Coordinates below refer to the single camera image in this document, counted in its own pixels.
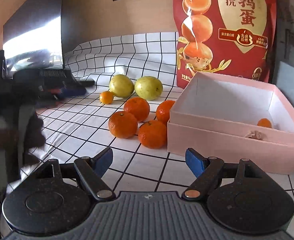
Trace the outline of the green guava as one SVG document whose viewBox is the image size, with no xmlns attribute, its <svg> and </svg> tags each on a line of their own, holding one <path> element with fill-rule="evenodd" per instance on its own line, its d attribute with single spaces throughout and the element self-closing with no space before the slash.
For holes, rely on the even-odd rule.
<svg viewBox="0 0 294 240">
<path fill-rule="evenodd" d="M 128 98 L 134 91 L 134 84 L 127 76 L 118 74 L 110 80 L 109 89 L 118 98 Z"/>
<path fill-rule="evenodd" d="M 163 85 L 156 77 L 143 76 L 135 82 L 135 92 L 140 98 L 151 101 L 161 95 Z"/>
</svg>

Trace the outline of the mandarin orange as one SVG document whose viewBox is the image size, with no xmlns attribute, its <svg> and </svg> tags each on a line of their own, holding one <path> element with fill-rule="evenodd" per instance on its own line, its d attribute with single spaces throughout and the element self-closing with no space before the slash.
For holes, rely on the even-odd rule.
<svg viewBox="0 0 294 240">
<path fill-rule="evenodd" d="M 164 102 L 162 102 L 156 110 L 157 120 L 166 125 L 168 120 L 170 119 L 170 109 L 174 104 L 175 101 L 173 100 L 165 100 Z"/>
<path fill-rule="evenodd" d="M 150 120 L 138 129 L 140 143 L 150 149 L 159 149 L 167 144 L 167 127 L 161 121 Z"/>
<path fill-rule="evenodd" d="M 108 128 L 113 136 L 120 139 L 129 139 L 136 134 L 138 122 L 133 114 L 118 111 L 110 116 Z"/>
<path fill-rule="evenodd" d="M 143 122 L 150 114 L 150 105 L 145 99 L 135 97 L 127 100 L 124 111 L 133 114 L 137 122 Z"/>
</svg>

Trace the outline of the mandarin orange front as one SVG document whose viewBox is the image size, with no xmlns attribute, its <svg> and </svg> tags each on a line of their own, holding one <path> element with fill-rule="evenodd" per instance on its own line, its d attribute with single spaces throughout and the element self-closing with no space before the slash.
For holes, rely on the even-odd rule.
<svg viewBox="0 0 294 240">
<path fill-rule="evenodd" d="M 159 149 L 167 144 L 167 127 L 161 121 L 150 120 L 138 129 L 140 143 L 150 149 Z"/>
</svg>

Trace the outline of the mandarin orange back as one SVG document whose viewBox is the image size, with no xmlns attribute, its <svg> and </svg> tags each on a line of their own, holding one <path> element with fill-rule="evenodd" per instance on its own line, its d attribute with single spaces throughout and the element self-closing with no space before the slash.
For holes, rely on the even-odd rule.
<svg viewBox="0 0 294 240">
<path fill-rule="evenodd" d="M 124 111 L 133 114 L 137 122 L 143 122 L 150 114 L 150 105 L 145 99 L 135 97 L 127 100 Z"/>
</svg>

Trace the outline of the small kumquat orange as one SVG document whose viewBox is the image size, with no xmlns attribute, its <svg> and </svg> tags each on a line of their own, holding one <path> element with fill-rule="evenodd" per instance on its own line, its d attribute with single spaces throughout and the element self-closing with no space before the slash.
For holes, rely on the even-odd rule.
<svg viewBox="0 0 294 240">
<path fill-rule="evenodd" d="M 105 105 L 111 104 L 113 102 L 113 99 L 114 99 L 114 95 L 110 91 L 104 91 L 99 96 L 100 102 Z"/>
</svg>

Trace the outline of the pink open gift box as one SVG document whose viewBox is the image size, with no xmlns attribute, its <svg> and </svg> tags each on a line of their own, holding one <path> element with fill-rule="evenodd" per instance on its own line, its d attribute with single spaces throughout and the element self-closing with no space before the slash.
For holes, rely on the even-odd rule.
<svg viewBox="0 0 294 240">
<path fill-rule="evenodd" d="M 257 126 L 267 118 L 272 128 Z M 227 163 L 250 159 L 263 171 L 294 172 L 294 107 L 274 85 L 197 73 L 170 110 L 167 149 L 193 148 Z"/>
</svg>

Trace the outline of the dark monitor screen left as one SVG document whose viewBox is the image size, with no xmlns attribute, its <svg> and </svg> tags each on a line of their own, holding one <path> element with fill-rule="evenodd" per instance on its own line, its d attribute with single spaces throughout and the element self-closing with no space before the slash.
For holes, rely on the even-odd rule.
<svg viewBox="0 0 294 240">
<path fill-rule="evenodd" d="M 63 67 L 62 0 L 27 0 L 3 26 L 9 74 L 25 68 Z"/>
</svg>

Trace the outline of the red quail egg snack bag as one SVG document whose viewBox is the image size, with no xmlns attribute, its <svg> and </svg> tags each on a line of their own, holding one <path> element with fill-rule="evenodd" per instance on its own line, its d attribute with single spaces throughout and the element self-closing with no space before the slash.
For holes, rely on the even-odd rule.
<svg viewBox="0 0 294 240">
<path fill-rule="evenodd" d="M 173 18 L 179 87 L 198 72 L 268 81 L 276 0 L 173 0 Z"/>
</svg>

